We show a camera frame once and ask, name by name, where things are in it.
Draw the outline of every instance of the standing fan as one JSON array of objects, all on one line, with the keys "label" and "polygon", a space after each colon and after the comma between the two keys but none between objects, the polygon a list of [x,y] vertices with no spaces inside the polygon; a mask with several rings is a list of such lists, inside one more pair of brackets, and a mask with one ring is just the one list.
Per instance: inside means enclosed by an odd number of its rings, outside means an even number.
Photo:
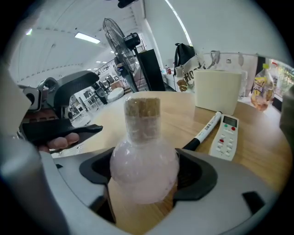
[{"label": "standing fan", "polygon": [[132,50],[135,51],[139,64],[141,66],[141,70],[147,82],[147,86],[150,89],[150,84],[148,82],[146,72],[144,66],[141,62],[140,55],[136,49],[136,46],[141,43],[139,35],[137,33],[130,34],[128,36],[124,36],[124,33],[119,28],[117,23],[112,19],[104,19],[103,29],[106,32],[105,36],[107,41],[111,47],[111,49],[115,52],[118,59],[121,61],[123,66],[127,69],[129,75],[132,77],[133,83],[138,91],[136,83],[134,81],[133,72],[136,67],[136,60]]}]

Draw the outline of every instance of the black bag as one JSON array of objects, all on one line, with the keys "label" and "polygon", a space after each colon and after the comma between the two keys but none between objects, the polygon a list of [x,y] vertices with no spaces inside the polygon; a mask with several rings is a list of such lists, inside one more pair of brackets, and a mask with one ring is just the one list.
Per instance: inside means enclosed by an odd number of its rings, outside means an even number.
[{"label": "black bag", "polygon": [[185,45],[183,43],[176,43],[177,46],[175,50],[175,67],[184,65],[188,62],[193,56],[195,56],[194,47]]}]

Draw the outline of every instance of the finger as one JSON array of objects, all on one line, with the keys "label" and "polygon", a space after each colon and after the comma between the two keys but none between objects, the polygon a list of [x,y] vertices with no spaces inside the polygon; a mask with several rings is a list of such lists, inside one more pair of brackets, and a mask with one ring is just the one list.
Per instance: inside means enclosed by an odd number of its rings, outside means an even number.
[{"label": "finger", "polygon": [[51,140],[47,143],[47,146],[50,149],[64,149],[68,146],[68,141],[63,137],[58,137],[54,140]]},{"label": "finger", "polygon": [[71,145],[79,141],[79,135],[77,133],[70,133],[67,136],[65,136],[65,138],[68,141],[68,145]]},{"label": "finger", "polygon": [[50,153],[49,148],[48,148],[47,146],[45,146],[45,145],[41,145],[41,146],[39,146],[39,147],[38,147],[38,150],[39,150],[39,151],[43,151],[43,152],[48,152],[48,153]]}]

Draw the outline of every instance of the ceiling light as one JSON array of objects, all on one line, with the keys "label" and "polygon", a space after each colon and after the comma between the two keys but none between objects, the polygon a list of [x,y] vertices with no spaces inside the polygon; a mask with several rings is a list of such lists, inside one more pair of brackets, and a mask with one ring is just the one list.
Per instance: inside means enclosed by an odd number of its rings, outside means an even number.
[{"label": "ceiling light", "polygon": [[93,43],[96,43],[96,44],[100,43],[100,40],[95,39],[93,37],[90,37],[88,35],[82,34],[82,33],[77,33],[75,35],[75,38],[83,39],[83,40],[86,40],[86,41],[89,41],[89,42],[93,42]]},{"label": "ceiling light", "polygon": [[31,28],[31,29],[26,33],[26,35],[31,35],[32,31],[33,31],[33,29]]}]

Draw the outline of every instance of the round table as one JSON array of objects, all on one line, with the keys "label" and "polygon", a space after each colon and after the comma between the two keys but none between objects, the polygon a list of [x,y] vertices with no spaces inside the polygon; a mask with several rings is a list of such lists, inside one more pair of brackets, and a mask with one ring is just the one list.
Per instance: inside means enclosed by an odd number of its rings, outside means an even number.
[{"label": "round table", "polygon": [[[191,93],[137,92],[132,97],[158,97],[161,99],[161,132],[175,148],[188,143],[215,114],[214,111],[195,107]],[[126,134],[124,99],[105,106],[94,123],[103,131],[85,142],[84,152],[116,146]],[[291,149],[280,128],[257,109],[238,102],[234,116],[239,119],[237,151],[233,162],[244,165],[261,177],[272,189],[281,192],[292,169]],[[209,152],[219,125],[197,148]],[[128,201],[112,179],[108,184],[116,226],[131,234],[144,234],[156,226],[172,209],[175,187],[162,201],[149,205],[136,205]]]}]

